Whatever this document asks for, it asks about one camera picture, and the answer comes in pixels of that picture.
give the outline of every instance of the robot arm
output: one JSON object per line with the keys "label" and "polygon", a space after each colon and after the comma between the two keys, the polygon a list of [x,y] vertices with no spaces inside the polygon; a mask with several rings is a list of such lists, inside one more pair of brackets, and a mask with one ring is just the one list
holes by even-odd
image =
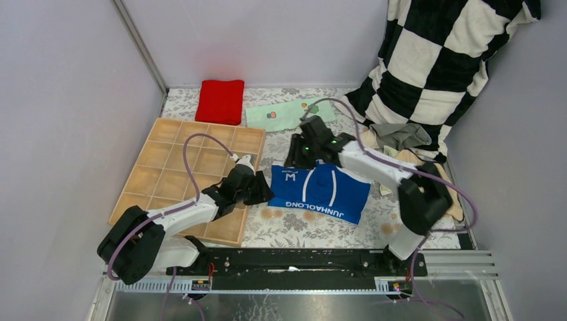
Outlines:
{"label": "robot arm", "polygon": [[192,198],[170,207],[144,211],[138,206],[127,209],[98,246],[97,254],[110,262],[122,240],[149,217],[162,215],[144,226],[120,250],[112,270],[125,283],[133,284],[150,270],[171,266],[188,267],[199,256],[199,249],[188,239],[173,237],[192,226],[219,219],[234,210],[238,202],[254,205],[273,197],[263,173],[254,173],[250,156],[239,159],[226,179]]}
{"label": "robot arm", "polygon": [[396,259],[408,259],[432,226],[452,206],[451,196],[441,183],[382,164],[370,158],[366,152],[390,163],[439,177],[437,167],[433,163],[417,167],[375,150],[362,150],[353,136],[345,133],[335,136],[319,116],[305,119],[300,128],[302,133],[292,136],[285,166],[312,169],[315,167],[315,161],[322,159],[325,163],[333,163],[378,181],[397,193],[403,227],[386,247]]}

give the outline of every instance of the gray cloth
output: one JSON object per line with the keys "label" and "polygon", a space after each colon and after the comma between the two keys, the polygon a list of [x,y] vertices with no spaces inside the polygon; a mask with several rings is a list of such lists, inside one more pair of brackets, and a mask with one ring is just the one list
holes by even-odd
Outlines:
{"label": "gray cloth", "polygon": [[431,144],[431,137],[420,124],[372,124],[379,147],[388,145],[397,150]]}

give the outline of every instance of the metal floor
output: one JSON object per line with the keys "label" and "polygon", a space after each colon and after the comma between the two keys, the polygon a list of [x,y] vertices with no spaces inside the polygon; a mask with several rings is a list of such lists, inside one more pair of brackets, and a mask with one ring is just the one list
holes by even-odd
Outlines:
{"label": "metal floor", "polygon": [[[466,320],[490,320],[483,293],[474,281],[437,280],[434,286],[425,280],[417,283],[425,298],[454,305]],[[163,294],[116,292],[107,320],[159,320],[162,299]],[[208,321],[442,320],[420,302],[393,304],[385,296],[360,294],[209,294],[199,303]],[[442,311],[457,317],[451,311]],[[171,294],[164,320],[200,321],[201,316],[196,306],[188,305],[179,294]]]}

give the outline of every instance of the red wire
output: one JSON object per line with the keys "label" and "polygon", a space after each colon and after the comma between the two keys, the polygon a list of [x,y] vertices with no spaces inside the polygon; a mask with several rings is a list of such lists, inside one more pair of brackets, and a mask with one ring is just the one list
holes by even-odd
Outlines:
{"label": "red wire", "polygon": [[215,264],[213,262],[209,263],[209,289],[211,289],[211,277],[215,272]]}

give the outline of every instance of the blue t-shirt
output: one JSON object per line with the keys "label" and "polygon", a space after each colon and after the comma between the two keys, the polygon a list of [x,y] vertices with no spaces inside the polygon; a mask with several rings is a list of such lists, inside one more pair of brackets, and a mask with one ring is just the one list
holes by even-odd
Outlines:
{"label": "blue t-shirt", "polygon": [[368,199],[370,183],[356,179],[333,164],[314,169],[271,166],[269,206],[308,209],[358,224]]}

